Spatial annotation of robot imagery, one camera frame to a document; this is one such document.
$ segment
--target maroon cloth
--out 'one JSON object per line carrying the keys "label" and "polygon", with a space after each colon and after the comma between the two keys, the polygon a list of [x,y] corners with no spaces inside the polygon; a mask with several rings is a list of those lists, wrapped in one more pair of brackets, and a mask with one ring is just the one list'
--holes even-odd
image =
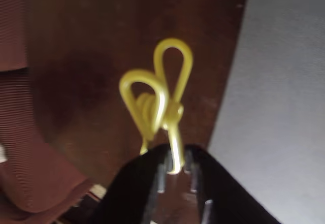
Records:
{"label": "maroon cloth", "polygon": [[51,223],[92,185],[35,125],[28,70],[21,69],[24,5],[0,0],[0,143],[8,158],[0,164],[1,224]]}
{"label": "maroon cloth", "polygon": [[25,68],[25,0],[0,0],[0,71]]}
{"label": "maroon cloth", "polygon": [[24,211],[48,210],[86,178],[38,132],[27,69],[0,74],[0,98],[1,188]]}

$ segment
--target gray floor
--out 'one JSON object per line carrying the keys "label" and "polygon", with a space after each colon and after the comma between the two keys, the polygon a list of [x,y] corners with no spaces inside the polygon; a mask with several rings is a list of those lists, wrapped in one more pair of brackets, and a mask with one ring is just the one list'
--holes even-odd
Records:
{"label": "gray floor", "polygon": [[279,221],[325,223],[325,0],[248,0],[210,152]]}

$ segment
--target brown fabric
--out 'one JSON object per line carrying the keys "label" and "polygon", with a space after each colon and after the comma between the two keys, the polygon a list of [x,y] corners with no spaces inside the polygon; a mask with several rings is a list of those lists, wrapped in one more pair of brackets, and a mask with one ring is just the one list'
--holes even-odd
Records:
{"label": "brown fabric", "polygon": [[0,178],[15,205],[36,213],[63,201],[85,177],[39,134],[27,72],[0,73],[0,142],[8,158]]}
{"label": "brown fabric", "polygon": [[[35,115],[48,142],[108,185],[139,154],[141,136],[118,91],[130,69],[153,71],[159,41],[193,51],[182,103],[185,143],[207,147],[221,104],[245,0],[30,0],[27,51]],[[182,56],[164,56],[173,90]],[[135,86],[145,91],[146,86]],[[166,132],[153,145],[166,142]]]}
{"label": "brown fabric", "polygon": [[25,0],[0,0],[0,71],[25,68]]}

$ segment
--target wooden table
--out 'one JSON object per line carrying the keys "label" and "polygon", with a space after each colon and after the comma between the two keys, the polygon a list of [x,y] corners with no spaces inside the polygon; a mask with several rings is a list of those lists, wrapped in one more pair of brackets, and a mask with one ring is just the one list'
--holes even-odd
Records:
{"label": "wooden table", "polygon": [[[108,185],[139,154],[141,136],[118,90],[128,70],[153,70],[168,37],[185,41],[194,65],[182,98],[184,143],[207,147],[220,108],[245,0],[29,0],[27,52],[35,115],[45,139]],[[170,49],[173,87],[182,55]],[[135,91],[146,90],[135,86]],[[159,132],[153,145],[166,142]]]}

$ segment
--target yellow wire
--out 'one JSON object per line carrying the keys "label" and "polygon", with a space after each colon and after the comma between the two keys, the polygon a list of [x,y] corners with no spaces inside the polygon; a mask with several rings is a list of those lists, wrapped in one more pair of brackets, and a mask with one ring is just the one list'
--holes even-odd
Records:
{"label": "yellow wire", "polygon": [[[164,52],[171,47],[180,50],[184,58],[172,97],[169,95],[163,64]],[[161,41],[156,46],[153,63],[155,74],[146,70],[129,71],[121,78],[119,89],[143,137],[140,154],[145,154],[148,151],[148,141],[152,141],[158,129],[162,127],[168,131],[173,158],[173,169],[168,173],[178,174],[184,165],[183,145],[178,130],[178,122],[184,110],[180,100],[192,69],[193,55],[190,48],[183,41],[169,38]],[[155,95],[143,93],[135,99],[131,90],[131,85],[135,82],[149,85],[153,88]]]}

